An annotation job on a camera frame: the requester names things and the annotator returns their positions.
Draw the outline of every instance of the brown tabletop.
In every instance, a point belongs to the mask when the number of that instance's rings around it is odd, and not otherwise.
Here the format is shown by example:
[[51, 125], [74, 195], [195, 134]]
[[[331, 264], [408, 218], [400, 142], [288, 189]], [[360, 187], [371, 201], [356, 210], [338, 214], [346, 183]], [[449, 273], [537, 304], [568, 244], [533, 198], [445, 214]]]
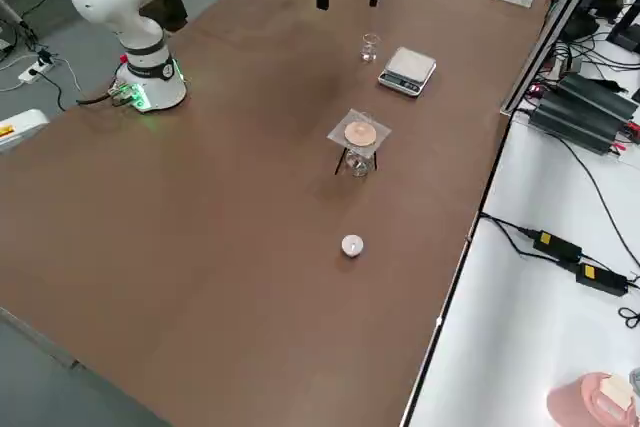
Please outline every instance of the brown tabletop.
[[[0, 159], [0, 304], [176, 427], [396, 425], [545, 3], [220, 0], [174, 39], [179, 108]], [[376, 82], [400, 45], [438, 62], [417, 100]], [[333, 175], [351, 108], [393, 130], [365, 179]]]

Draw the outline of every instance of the round white object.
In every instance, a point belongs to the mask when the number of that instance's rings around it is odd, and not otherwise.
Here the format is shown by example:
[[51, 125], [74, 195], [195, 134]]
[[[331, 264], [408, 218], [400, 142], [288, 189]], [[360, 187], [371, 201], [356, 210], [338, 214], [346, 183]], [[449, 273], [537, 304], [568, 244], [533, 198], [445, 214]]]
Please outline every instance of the round white object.
[[353, 145], [366, 147], [376, 141], [377, 133], [375, 127], [367, 122], [351, 122], [344, 129], [344, 136]]
[[364, 249], [364, 241], [357, 235], [347, 235], [342, 239], [342, 251], [348, 257], [357, 257]]

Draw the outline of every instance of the glass beaker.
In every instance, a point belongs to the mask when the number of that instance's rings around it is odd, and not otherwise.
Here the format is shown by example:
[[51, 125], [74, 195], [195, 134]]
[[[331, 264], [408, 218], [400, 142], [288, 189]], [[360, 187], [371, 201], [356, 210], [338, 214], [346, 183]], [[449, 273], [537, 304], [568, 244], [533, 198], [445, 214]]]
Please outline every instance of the glass beaker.
[[374, 33], [364, 34], [362, 36], [362, 50], [360, 58], [363, 62], [373, 62], [378, 56], [378, 45], [380, 45], [380, 37]]
[[354, 177], [364, 177], [374, 169], [373, 157], [367, 159], [351, 149], [347, 150], [345, 163], [351, 168], [351, 175]]

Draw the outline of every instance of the electrical outlet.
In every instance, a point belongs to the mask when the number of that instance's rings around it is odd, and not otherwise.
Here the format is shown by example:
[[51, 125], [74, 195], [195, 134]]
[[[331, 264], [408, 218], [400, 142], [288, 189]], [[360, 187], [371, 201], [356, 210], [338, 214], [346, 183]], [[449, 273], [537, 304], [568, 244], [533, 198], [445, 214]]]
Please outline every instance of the electrical outlet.
[[49, 72], [51, 69], [53, 68], [53, 64], [47, 64], [45, 62], [42, 63], [42, 65], [40, 65], [40, 63], [35, 62], [33, 65], [31, 65], [29, 68], [27, 68], [27, 70], [25, 70], [23, 73], [21, 73], [18, 76], [18, 80], [20, 82], [23, 82], [25, 84], [33, 84], [36, 80], [38, 80], [41, 76], [36, 74], [36, 75], [31, 75], [29, 73], [30, 70], [35, 70], [36, 72], [38, 72], [39, 74], [46, 74], [47, 72]]

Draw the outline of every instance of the black power adapter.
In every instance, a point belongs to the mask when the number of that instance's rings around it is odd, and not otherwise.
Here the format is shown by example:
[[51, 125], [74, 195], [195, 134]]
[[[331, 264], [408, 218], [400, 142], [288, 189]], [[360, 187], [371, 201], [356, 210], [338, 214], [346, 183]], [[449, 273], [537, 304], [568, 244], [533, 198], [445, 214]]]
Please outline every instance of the black power adapter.
[[537, 232], [537, 234], [537, 237], [533, 239], [534, 249], [544, 252], [560, 261], [573, 264], [580, 262], [582, 258], [582, 247], [567, 242], [544, 230]]
[[624, 275], [591, 264], [578, 265], [576, 282], [616, 297], [622, 297], [629, 292], [629, 279]]

